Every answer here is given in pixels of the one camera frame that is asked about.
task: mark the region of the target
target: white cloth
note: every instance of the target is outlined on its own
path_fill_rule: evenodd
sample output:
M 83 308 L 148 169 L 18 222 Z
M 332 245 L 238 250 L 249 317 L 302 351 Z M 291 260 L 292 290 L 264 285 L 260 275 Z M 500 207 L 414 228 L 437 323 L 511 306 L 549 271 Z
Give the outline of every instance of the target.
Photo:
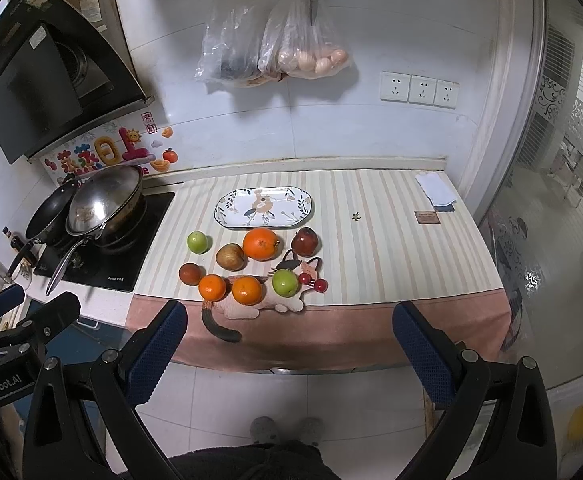
M 438 173 L 423 173 L 415 176 L 434 206 L 444 206 L 456 202 L 456 194 Z

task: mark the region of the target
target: pan handle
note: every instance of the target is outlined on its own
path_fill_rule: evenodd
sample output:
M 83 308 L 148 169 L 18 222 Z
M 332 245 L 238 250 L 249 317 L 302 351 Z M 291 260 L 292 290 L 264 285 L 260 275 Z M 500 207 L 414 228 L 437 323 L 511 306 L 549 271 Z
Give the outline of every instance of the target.
M 34 240 L 28 240 L 27 243 L 25 243 L 22 246 L 22 248 L 18 251 L 18 254 L 16 254 L 16 257 L 12 261 L 12 266 L 9 267 L 9 270 L 7 271 L 7 276 L 9 278 L 14 274 L 15 269 L 18 267 L 18 265 L 20 264 L 20 262 L 24 258 L 25 253 L 27 251 L 31 250 L 31 248 L 33 247 L 33 244 L 34 244 Z
M 69 265 L 69 261 L 71 261 L 71 256 L 76 252 L 81 245 L 84 245 L 89 240 L 89 236 L 85 236 L 80 238 L 75 244 L 71 246 L 71 248 L 66 252 L 66 254 L 60 260 L 60 263 L 56 267 L 56 270 L 53 272 L 53 276 L 49 280 L 49 285 L 47 285 L 46 296 L 51 294 L 53 290 L 58 286 L 60 280 L 65 276 L 65 271 L 67 266 Z

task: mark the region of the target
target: cat ear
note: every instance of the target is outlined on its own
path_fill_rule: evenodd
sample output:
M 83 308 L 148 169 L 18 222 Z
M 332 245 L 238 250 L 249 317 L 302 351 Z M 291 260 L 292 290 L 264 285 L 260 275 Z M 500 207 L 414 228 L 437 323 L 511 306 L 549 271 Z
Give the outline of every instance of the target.
M 311 258 L 308 262 L 307 265 L 309 267 L 312 267 L 316 272 L 318 272 L 318 268 L 320 267 L 320 264 L 323 261 L 320 259 L 320 257 L 316 256 L 315 258 Z
M 292 249 L 287 251 L 282 258 L 283 262 L 286 262 L 287 260 L 297 260 L 297 259 L 298 259 L 298 257 L 296 256 L 296 253 Z

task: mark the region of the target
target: blue gripper pad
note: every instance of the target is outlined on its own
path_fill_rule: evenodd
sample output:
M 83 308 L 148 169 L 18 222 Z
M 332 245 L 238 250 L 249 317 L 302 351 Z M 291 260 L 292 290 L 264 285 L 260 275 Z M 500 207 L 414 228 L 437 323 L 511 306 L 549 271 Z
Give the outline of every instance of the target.
M 153 326 L 159 317 L 164 317 L 162 323 L 158 327 Z M 144 330 L 150 332 L 152 329 L 155 332 L 150 334 L 148 342 L 130 364 L 126 374 L 125 397 L 130 406 L 148 402 L 187 332 L 187 310 L 184 305 L 178 301 L 169 301 Z
M 398 303 L 394 307 L 392 318 L 394 336 L 414 367 L 431 401 L 441 407 L 450 406 L 456 396 L 452 371 L 425 331 L 409 313 L 406 304 L 415 310 L 415 306 L 407 302 Z
M 14 283 L 6 289 L 0 291 L 0 316 L 4 316 L 12 308 L 17 307 L 24 301 L 24 290 L 20 285 Z

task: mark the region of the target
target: brown fabric label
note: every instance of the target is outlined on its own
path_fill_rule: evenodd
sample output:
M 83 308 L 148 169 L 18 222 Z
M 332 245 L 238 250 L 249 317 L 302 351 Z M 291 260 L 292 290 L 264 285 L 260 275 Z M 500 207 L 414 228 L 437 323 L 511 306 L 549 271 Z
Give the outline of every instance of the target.
M 418 224 L 439 224 L 441 222 L 436 211 L 414 211 L 414 214 Z

